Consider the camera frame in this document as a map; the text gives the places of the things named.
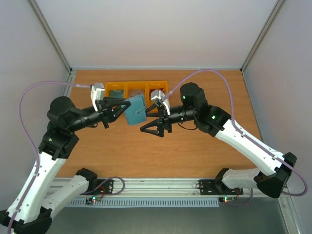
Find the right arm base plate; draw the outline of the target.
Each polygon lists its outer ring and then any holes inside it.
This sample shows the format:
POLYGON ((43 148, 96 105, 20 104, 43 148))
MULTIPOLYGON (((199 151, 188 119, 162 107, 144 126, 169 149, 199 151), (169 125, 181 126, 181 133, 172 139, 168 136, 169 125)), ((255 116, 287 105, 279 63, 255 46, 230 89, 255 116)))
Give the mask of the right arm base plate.
POLYGON ((243 189, 230 189, 214 179, 200 179, 195 187, 201 195, 243 195, 243 189))

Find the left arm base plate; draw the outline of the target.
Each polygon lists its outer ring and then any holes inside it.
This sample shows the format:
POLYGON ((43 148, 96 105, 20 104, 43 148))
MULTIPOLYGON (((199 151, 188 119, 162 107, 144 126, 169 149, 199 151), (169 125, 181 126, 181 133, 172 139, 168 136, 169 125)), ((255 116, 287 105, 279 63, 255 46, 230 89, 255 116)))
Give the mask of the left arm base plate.
POLYGON ((81 195, 112 194, 113 188, 113 179, 98 179, 97 181, 91 182, 91 184, 87 188, 87 191, 83 192, 81 195))

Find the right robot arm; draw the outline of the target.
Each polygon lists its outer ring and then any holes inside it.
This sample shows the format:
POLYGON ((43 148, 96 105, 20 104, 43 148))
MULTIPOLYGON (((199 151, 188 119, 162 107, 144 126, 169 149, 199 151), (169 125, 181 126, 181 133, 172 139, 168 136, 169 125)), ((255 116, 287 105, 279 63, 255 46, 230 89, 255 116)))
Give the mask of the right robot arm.
POLYGON ((221 169, 213 183, 218 194, 256 188, 271 198, 280 197, 297 160, 294 154, 275 151, 248 133, 226 111, 209 105, 204 90, 195 83, 180 88, 180 106, 169 107, 167 101, 160 102, 162 97, 161 91, 152 93, 152 107, 158 113, 153 115, 155 120, 140 128, 141 132, 163 137, 165 131, 172 132, 173 124, 193 121, 196 129, 229 144, 256 165, 248 170, 221 169))

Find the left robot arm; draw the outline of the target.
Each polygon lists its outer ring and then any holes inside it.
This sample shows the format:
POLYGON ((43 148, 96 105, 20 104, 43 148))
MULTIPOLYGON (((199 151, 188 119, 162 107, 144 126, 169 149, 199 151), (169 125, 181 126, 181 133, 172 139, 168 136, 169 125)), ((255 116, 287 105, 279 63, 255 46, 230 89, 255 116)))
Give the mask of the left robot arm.
POLYGON ((97 100, 95 104, 80 110, 69 97, 61 96, 51 102, 47 132, 36 148, 34 167, 18 197, 0 213, 0 223, 9 234, 44 234, 56 214, 78 195, 99 192, 103 197, 111 193, 111 178, 98 180, 96 173, 82 168, 68 184, 46 197, 56 174, 79 141, 75 132, 97 127, 100 122, 108 128, 131 105, 128 100, 112 97, 97 100))

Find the teal card holder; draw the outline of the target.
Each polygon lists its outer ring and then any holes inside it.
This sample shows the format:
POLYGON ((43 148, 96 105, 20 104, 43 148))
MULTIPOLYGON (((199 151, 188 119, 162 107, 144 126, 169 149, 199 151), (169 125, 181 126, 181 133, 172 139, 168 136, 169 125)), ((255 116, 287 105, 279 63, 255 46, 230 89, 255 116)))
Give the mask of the teal card holder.
POLYGON ((126 99, 130 106, 125 110, 124 115, 128 125, 137 125, 147 120, 146 102, 144 95, 137 95, 126 99))

